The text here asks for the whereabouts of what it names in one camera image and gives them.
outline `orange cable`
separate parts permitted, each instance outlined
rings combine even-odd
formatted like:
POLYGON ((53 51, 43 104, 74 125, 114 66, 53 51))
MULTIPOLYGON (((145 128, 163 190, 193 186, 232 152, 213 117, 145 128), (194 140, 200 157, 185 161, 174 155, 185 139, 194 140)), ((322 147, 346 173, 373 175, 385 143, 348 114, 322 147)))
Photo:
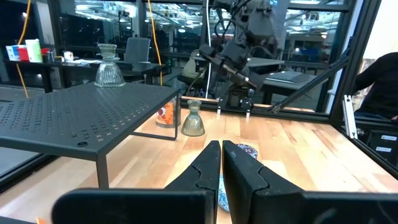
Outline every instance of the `orange cable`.
POLYGON ((154 34, 154 42, 155 42, 155 48, 156 48, 156 54, 157 54, 157 59, 159 60, 159 65, 160 65, 160 85, 163 85, 163 74, 162 74, 162 61, 160 60, 160 53, 159 53, 159 48, 157 47, 157 41, 156 41, 156 34, 155 34, 155 22, 154 22, 154 17, 152 15, 152 7, 150 6, 150 0, 148 0, 148 5, 149 5, 149 12, 150 12, 150 21, 152 23, 152 33, 154 34))
MULTIPOLYGON (((29 19, 29 14, 30 14, 30 4, 31 4, 32 0, 28 0, 27 2, 27 9, 26 9, 26 18, 25 18, 25 23, 24 23, 24 28, 22 30, 22 34, 21 37, 18 40, 18 45, 20 45, 22 43, 22 41, 24 40, 25 37, 25 32, 26 32, 26 27, 27 27, 27 21, 29 19)), ((27 90, 26 90, 26 85, 25 85, 25 81, 24 81, 24 77, 22 77, 22 73, 21 70, 19 68, 19 65, 17 64, 17 70, 19 73, 19 78, 21 79, 21 83, 22 83, 22 87, 24 87, 24 91, 25 91, 25 96, 26 98, 29 98, 29 95, 27 94, 27 90)))

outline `wooden tabletop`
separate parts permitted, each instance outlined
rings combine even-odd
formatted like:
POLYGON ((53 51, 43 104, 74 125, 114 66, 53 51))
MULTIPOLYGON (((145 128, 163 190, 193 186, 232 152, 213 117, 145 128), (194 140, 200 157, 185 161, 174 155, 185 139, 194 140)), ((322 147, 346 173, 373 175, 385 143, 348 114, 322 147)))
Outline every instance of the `wooden tabletop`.
MULTIPOLYGON (((182 122, 188 110, 182 110, 182 122)), ((184 171, 211 140, 253 146, 258 160, 305 190, 398 192, 396 181, 333 127, 201 111, 206 134, 176 141, 129 136, 108 154, 110 187, 163 188, 184 171)), ((139 129, 169 134, 152 117, 139 129)), ((61 157, 0 195, 0 216, 50 223, 54 201, 79 187, 97 187, 95 163, 61 157)), ((231 223, 218 210, 218 223, 231 223)))

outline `perforated metal shelf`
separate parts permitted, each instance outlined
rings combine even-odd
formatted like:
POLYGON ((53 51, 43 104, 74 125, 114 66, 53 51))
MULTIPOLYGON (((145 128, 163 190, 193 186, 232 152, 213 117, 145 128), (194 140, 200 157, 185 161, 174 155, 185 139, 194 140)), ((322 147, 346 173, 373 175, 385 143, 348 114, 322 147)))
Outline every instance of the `perforated metal shelf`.
POLYGON ((0 105, 0 146, 96 160, 178 95, 178 90, 93 83, 0 105))

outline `clear glass vase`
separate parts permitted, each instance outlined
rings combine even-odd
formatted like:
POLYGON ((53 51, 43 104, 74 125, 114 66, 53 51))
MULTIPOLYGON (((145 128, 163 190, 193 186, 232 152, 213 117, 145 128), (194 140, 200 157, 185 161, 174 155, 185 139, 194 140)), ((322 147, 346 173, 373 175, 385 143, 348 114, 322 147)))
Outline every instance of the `clear glass vase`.
POLYGON ((121 87, 126 84, 122 72, 116 63, 113 62, 117 45, 98 44, 103 61, 97 69, 94 84, 98 87, 121 87))
POLYGON ((186 136, 201 136, 205 133, 203 121, 198 112, 200 109, 200 100, 188 100, 189 115, 185 118, 181 133, 186 136))

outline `person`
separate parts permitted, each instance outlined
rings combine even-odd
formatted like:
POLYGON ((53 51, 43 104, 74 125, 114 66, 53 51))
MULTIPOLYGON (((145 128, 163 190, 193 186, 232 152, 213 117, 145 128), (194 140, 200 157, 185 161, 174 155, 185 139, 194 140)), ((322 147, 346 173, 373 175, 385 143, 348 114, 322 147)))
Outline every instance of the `person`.
POLYGON ((356 77, 352 94, 372 86, 355 117, 392 119, 398 115, 398 52, 378 58, 356 77))

